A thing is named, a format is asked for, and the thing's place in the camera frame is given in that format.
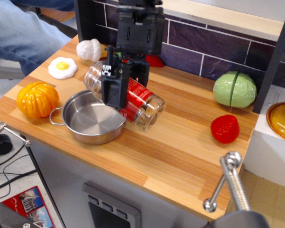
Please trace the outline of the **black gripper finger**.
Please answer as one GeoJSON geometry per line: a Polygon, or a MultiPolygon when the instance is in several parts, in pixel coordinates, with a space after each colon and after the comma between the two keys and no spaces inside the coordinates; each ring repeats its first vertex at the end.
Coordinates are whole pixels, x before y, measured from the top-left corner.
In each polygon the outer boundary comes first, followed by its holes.
{"type": "Polygon", "coordinates": [[[130,77],[147,87],[149,80],[150,63],[145,61],[136,61],[132,63],[130,77]]]}
{"type": "Polygon", "coordinates": [[[127,103],[127,91],[131,65],[114,54],[114,47],[106,48],[107,60],[102,64],[102,101],[105,105],[123,109],[127,103]]]}

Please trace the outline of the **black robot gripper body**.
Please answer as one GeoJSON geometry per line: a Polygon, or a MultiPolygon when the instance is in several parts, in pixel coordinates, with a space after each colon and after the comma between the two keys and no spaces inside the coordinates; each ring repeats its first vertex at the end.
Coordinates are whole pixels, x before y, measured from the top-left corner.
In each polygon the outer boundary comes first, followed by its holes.
{"type": "Polygon", "coordinates": [[[159,4],[120,4],[117,6],[118,31],[114,54],[132,66],[146,55],[159,55],[165,25],[159,4]]]}

